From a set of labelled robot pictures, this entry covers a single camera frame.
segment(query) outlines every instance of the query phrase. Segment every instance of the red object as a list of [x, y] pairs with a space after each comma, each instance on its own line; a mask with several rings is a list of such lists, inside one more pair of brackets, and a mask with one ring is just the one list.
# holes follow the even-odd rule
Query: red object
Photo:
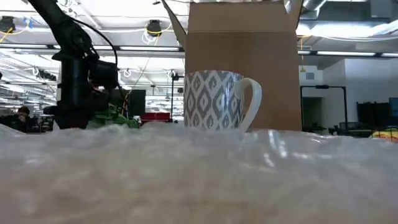
[[141, 116], [142, 124], [145, 124], [149, 121], [170, 121], [170, 113], [145, 113]]

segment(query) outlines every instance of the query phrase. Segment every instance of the person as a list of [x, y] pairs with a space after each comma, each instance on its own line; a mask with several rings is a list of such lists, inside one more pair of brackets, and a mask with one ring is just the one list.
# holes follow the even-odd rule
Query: person
[[0, 124], [6, 125], [12, 129], [21, 131], [23, 133], [34, 132], [34, 119], [29, 117], [30, 110], [26, 106], [21, 106], [17, 114], [0, 117]]

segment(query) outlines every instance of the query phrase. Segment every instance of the patterned mug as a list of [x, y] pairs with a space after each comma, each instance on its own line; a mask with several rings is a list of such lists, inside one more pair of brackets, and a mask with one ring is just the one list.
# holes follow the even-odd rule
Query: patterned mug
[[[261, 104], [258, 82], [227, 71], [205, 70], [185, 74], [184, 125], [210, 130], [247, 131]], [[252, 86], [252, 100], [243, 119], [243, 92]]]

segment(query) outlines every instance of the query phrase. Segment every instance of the black cable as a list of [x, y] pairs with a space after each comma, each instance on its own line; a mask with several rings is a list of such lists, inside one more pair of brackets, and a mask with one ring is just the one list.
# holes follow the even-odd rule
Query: black cable
[[[107, 43], [112, 47], [113, 54], [114, 54], [114, 63], [115, 63], [115, 65], [116, 65], [116, 67], [118, 67], [118, 53], [117, 53], [117, 51], [116, 51], [116, 48], [115, 48], [114, 45], [112, 44], [112, 42], [111, 42], [104, 34], [102, 34], [99, 30], [95, 29], [93, 26], [91, 26], [91, 25], [89, 25], [89, 24], [87, 24], [87, 23], [85, 23], [85, 22], [79, 21], [79, 20], [77, 20], [77, 19], [75, 19], [75, 18], [72, 18], [72, 17], [70, 17], [70, 19], [73, 20], [73, 21], [75, 21], [75, 22], [77, 22], [77, 23], [79, 23], [79, 24], [83, 24], [84, 26], [87, 26], [88, 28], [90, 28], [91, 30], [93, 30], [94, 32], [96, 32], [98, 35], [100, 35], [105, 41], [107, 41]], [[119, 82], [118, 82], [118, 88], [119, 88], [119, 91], [120, 91], [120, 96], [122, 97], [122, 99], [123, 99], [123, 98], [125, 99], [126, 108], [127, 108], [127, 110], [128, 110], [128, 108], [129, 108], [129, 103], [128, 103], [127, 98], [125, 98], [124, 95], [123, 95], [122, 87], [120, 86]]]

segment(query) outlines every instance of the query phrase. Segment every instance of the bubble wrap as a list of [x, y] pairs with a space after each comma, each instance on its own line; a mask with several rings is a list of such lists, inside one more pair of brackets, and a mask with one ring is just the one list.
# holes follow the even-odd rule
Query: bubble wrap
[[398, 145], [149, 124], [0, 134], [12, 224], [380, 224], [398, 220]]

